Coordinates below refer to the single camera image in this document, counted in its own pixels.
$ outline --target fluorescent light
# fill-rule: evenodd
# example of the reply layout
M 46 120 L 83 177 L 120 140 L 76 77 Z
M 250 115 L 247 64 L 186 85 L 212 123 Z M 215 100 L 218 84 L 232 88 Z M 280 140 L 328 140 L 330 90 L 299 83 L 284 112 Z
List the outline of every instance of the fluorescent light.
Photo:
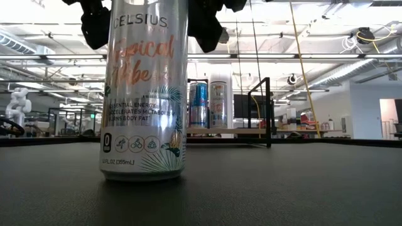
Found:
M 294 54 L 259 54 L 258 58 L 294 58 Z M 239 54 L 239 58 L 257 58 L 257 54 Z
M 39 59 L 40 56 L 34 56 L 34 55 L 0 56 L 0 60 L 39 60 Z
M 44 92 L 75 92 L 74 90 L 44 90 Z
M 34 88 L 34 89 L 43 89 L 45 88 L 43 85 L 38 83 L 31 83 L 31 82 L 17 82 L 18 85 L 23 85 L 25 87 Z
M 310 92 L 329 92 L 329 90 L 309 90 Z M 307 92 L 307 90 L 298 90 L 298 92 Z
M 59 60 L 59 59 L 66 59 L 66 60 L 74 60 L 74 59 L 103 59 L 103 55 L 47 55 L 47 59 L 49 60 Z
M 358 54 L 303 54 L 302 58 L 357 58 Z
M 77 101 L 77 102 L 90 102 L 90 100 L 80 97 L 69 97 L 69 99 Z
M 65 98 L 64 96 L 62 96 L 60 94 L 54 94 L 54 93 L 49 93 L 49 94 L 54 96 L 54 97 Z
M 78 90 L 78 92 L 103 92 L 103 90 Z
M 198 58 L 230 58 L 230 54 L 189 54 L 189 59 L 198 59 Z
M 402 58 L 402 54 L 367 54 L 366 58 Z
M 271 92 L 290 92 L 290 90 L 278 90 L 278 89 L 271 89 Z
M 28 90 L 28 92 L 40 92 L 40 90 Z

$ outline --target yellow cord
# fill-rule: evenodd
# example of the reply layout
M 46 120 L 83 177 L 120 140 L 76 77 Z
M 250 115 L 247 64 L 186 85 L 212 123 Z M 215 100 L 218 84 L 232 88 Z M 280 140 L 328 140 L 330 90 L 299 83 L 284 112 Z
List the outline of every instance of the yellow cord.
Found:
M 291 12 L 291 18 L 293 20 L 293 29 L 295 30 L 295 37 L 296 37 L 296 43 L 297 43 L 297 51 L 299 53 L 299 60 L 300 60 L 300 66 L 301 68 L 301 73 L 303 74 L 303 81 L 304 84 L 306 86 L 306 91 L 307 91 L 307 96 L 308 96 L 308 100 L 310 101 L 310 105 L 312 107 L 312 112 L 313 112 L 313 116 L 314 116 L 314 120 L 315 120 L 315 128 L 317 130 L 317 136 L 318 138 L 321 138 L 321 134 L 320 134 L 320 126 L 318 125 L 318 121 L 317 118 L 315 117 L 315 111 L 314 111 L 314 106 L 313 106 L 313 100 L 312 100 L 312 96 L 310 94 L 310 89 L 308 88 L 308 84 L 307 84 L 307 79 L 306 79 L 306 75 L 304 73 L 304 67 L 303 67 L 303 60 L 302 60 L 302 53 L 300 52 L 300 43 L 299 43 L 299 39 L 297 37 L 297 29 L 296 29 L 296 23 L 295 23 L 295 15 L 293 14 L 293 6 L 291 4 L 291 0 L 289 0 L 289 4 L 290 4 L 290 12 Z
M 257 105 L 257 113 L 258 113 L 258 120 L 261 118 L 261 116 L 259 115 L 259 107 L 258 107 L 258 103 L 257 103 L 257 100 L 254 98 L 254 96 L 251 96 L 251 98 L 253 98 L 253 100 L 254 100 L 254 102 L 256 103 L 256 105 Z M 258 129 L 261 129 L 261 122 L 259 122 L 259 124 L 258 124 Z
M 377 50 L 377 53 L 380 54 L 376 42 L 373 41 L 372 44 L 374 45 L 375 49 Z M 391 67 L 387 64 L 387 62 L 384 62 L 384 63 L 385 63 L 385 65 L 388 67 L 388 70 L 389 70 L 397 79 L 399 79 L 398 76 L 392 71 Z
M 386 39 L 386 38 L 389 38 L 390 36 L 391 36 L 391 34 L 392 34 L 392 30 L 394 29 L 394 26 L 391 26 L 391 31 L 389 31 L 389 34 L 387 35 L 387 36 L 385 36 L 384 38 L 379 38 L 379 39 L 377 39 L 377 40 L 370 40 L 370 39 L 367 39 L 367 38 L 362 38 L 362 37 L 360 37 L 359 36 L 359 34 L 361 33 L 360 31 L 359 32 L 357 32 L 356 33 L 356 36 L 358 37 L 358 38 L 360 38 L 361 40 L 364 40 L 364 41 L 381 41 L 381 40 L 384 40 L 384 39 Z

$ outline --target aluminum can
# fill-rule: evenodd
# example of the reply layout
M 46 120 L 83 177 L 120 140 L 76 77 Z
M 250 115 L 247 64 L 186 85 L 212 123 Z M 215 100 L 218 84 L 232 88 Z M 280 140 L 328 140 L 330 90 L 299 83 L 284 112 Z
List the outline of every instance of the aluminum can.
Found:
M 108 180 L 153 181 L 184 169 L 187 0 L 112 2 L 100 139 Z
M 227 129 L 227 85 L 226 82 L 210 84 L 210 126 Z
M 194 82 L 190 84 L 190 103 L 189 111 L 189 127 L 190 128 L 207 128 L 207 111 L 208 111 L 208 88 L 203 82 Z

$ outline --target cable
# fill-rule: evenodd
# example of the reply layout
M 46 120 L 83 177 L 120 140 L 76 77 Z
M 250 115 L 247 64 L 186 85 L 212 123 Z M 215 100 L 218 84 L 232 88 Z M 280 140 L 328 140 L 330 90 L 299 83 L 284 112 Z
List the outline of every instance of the cable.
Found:
M 251 98 L 253 98 L 254 102 L 257 105 L 257 113 L 258 113 L 258 121 L 260 120 L 261 116 L 259 115 L 259 107 L 258 107 L 258 103 L 257 100 L 254 98 L 254 96 L 251 96 Z M 258 123 L 258 129 L 261 129 L 261 121 Z
M 295 30 L 295 37 L 296 37 L 296 43 L 297 43 L 297 51 L 299 54 L 299 60 L 300 60 L 300 66 L 301 68 L 301 73 L 303 74 L 303 80 L 304 80 L 304 84 L 306 86 L 306 90 L 307 90 L 307 96 L 308 96 L 308 100 L 310 101 L 310 105 L 312 107 L 312 112 L 313 112 L 313 116 L 314 116 L 314 120 L 315 120 L 315 128 L 317 130 L 317 136 L 318 138 L 321 138 L 321 134 L 320 134 L 320 126 L 318 125 L 318 121 L 317 118 L 315 117 L 315 111 L 314 111 L 314 106 L 313 106 L 313 100 L 312 100 L 312 96 L 310 93 L 310 89 L 308 88 L 308 84 L 307 84 L 307 79 L 306 79 L 306 75 L 304 73 L 304 67 L 303 67 L 303 60 L 302 60 L 302 53 L 300 52 L 300 43 L 299 43 L 299 39 L 297 37 L 297 29 L 296 29 L 296 22 L 295 22 L 295 15 L 293 14 L 293 6 L 291 4 L 291 0 L 289 0 L 289 4 L 290 4 L 290 12 L 291 12 L 291 18 L 293 20 L 293 29 Z
M 253 23 L 253 33 L 254 33 L 254 45 L 256 47 L 256 55 L 257 55 L 257 68 L 258 68 L 258 79 L 259 79 L 259 83 L 261 83 L 261 72 L 259 70 L 259 58 L 258 58 L 258 47 L 257 47 L 257 36 L 256 36 L 256 27 L 254 25 L 254 16 L 253 16 L 253 7 L 251 6 L 251 1 L 249 1 L 250 3 L 250 12 L 251 12 L 251 22 Z M 263 87 L 261 84 L 261 98 L 263 100 L 263 112 L 264 112 L 264 118 L 266 118 L 266 114 L 265 114 L 265 104 L 264 104 L 264 94 L 263 94 Z
M 239 30 L 237 28 L 237 18 L 236 18 L 236 37 L 237 37 L 237 54 L 240 54 L 240 48 L 239 48 Z M 240 91 L 241 91 L 241 117 L 243 118 L 243 128 L 244 128 L 244 106 L 243 106 L 243 84 L 241 81 L 241 66 L 240 66 L 240 57 L 238 57 L 237 59 L 239 59 L 239 73 L 240 73 Z
M 381 40 L 384 40 L 384 39 L 386 39 L 386 38 L 389 38 L 389 37 L 392 35 L 393 30 L 394 30 L 394 26 L 391 26 L 391 30 L 389 31 L 389 33 L 388 33 L 387 36 L 385 36 L 385 37 L 383 37 L 383 38 L 379 38 L 379 39 L 373 39 L 373 40 L 360 37 L 360 36 L 359 36 L 359 34 L 361 33 L 360 31 L 356 33 L 356 36 L 357 36 L 358 38 L 360 38 L 361 40 L 364 40 L 364 41 L 381 41 Z

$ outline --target black mat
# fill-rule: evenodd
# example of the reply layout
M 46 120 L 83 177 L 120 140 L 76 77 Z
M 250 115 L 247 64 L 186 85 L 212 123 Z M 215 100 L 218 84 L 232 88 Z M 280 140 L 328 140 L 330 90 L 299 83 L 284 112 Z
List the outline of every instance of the black mat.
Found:
M 98 151 L 0 148 L 0 225 L 402 225 L 402 149 L 192 145 L 145 184 L 106 182 Z

